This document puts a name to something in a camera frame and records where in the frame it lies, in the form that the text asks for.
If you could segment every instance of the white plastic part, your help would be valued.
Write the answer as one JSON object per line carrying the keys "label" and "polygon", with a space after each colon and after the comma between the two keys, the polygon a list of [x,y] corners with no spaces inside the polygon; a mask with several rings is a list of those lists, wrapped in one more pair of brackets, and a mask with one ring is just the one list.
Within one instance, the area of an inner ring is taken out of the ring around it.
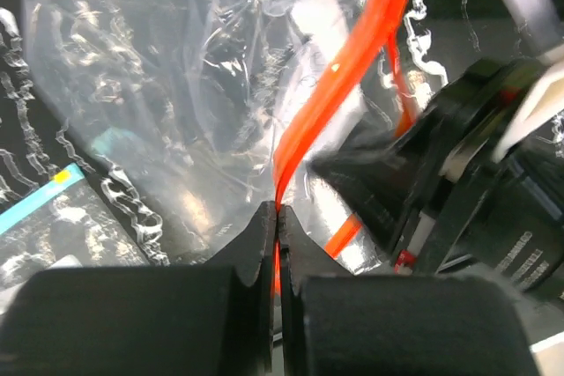
{"label": "white plastic part", "polygon": [[564,61],[556,63],[532,87],[493,150],[500,162],[508,150],[564,109]]}

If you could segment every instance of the yellow label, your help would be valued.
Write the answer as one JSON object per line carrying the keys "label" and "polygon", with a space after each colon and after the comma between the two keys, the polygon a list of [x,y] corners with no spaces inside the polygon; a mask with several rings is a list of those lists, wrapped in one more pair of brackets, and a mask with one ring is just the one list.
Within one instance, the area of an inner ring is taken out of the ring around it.
{"label": "yellow label", "polygon": [[53,177],[53,181],[57,184],[62,184],[63,182],[67,181],[71,177],[71,171],[64,169],[63,171],[59,172],[57,175]]}

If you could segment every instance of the plastic wrap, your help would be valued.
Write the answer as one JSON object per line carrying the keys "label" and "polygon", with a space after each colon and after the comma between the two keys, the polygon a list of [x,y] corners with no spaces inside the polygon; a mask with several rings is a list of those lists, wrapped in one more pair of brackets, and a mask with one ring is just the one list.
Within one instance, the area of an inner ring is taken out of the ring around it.
{"label": "plastic wrap", "polygon": [[[182,244],[199,261],[274,197],[278,140],[365,2],[25,0],[23,37],[43,98],[93,156],[124,169],[175,222],[161,243]],[[375,95],[376,80],[368,73],[353,89],[306,159],[343,143],[366,112],[363,89],[390,129],[397,105],[393,93]],[[285,203],[322,245],[349,215],[305,166]],[[164,249],[176,262],[178,249]],[[379,263],[363,235],[340,261],[353,272]]]}

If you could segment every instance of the red component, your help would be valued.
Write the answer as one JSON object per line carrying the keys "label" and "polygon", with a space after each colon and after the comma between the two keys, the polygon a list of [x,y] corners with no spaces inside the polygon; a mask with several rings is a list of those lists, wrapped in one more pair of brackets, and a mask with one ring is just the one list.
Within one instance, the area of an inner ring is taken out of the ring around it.
{"label": "red component", "polygon": [[515,98],[519,91],[516,88],[506,88],[500,92],[501,103],[503,106],[509,105]]}
{"label": "red component", "polygon": [[399,273],[402,267],[412,268],[416,261],[417,256],[407,250],[402,250],[394,266],[394,272]]}

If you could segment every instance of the orange plastic strip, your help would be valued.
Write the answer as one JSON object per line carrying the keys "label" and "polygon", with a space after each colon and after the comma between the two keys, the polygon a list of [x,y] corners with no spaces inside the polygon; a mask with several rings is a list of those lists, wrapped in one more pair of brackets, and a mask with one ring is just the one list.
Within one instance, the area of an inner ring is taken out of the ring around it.
{"label": "orange plastic strip", "polygon": [[339,228],[335,235],[331,237],[329,242],[325,245],[325,251],[332,258],[336,259],[341,251],[347,246],[349,242],[356,236],[360,231],[362,223],[356,218],[356,216],[351,215]]}
{"label": "orange plastic strip", "polygon": [[[415,109],[410,104],[412,99],[401,74],[396,46],[397,28],[406,3],[407,0],[367,0],[365,10],[346,44],[325,69],[310,99],[286,129],[274,152],[274,183],[278,211],[288,183],[303,156],[349,92],[360,82],[385,43],[388,43],[392,74],[404,107],[397,135],[403,134],[412,125],[415,119],[412,111]],[[360,228],[360,221],[351,215],[330,239],[325,250],[331,257],[336,258]],[[278,254],[277,249],[275,290],[280,293]]]}
{"label": "orange plastic strip", "polygon": [[274,152],[278,209],[293,173],[311,144],[362,79],[386,41],[395,34],[406,3],[407,0],[367,0],[364,13],[346,44],[323,72],[310,99],[286,129]]}

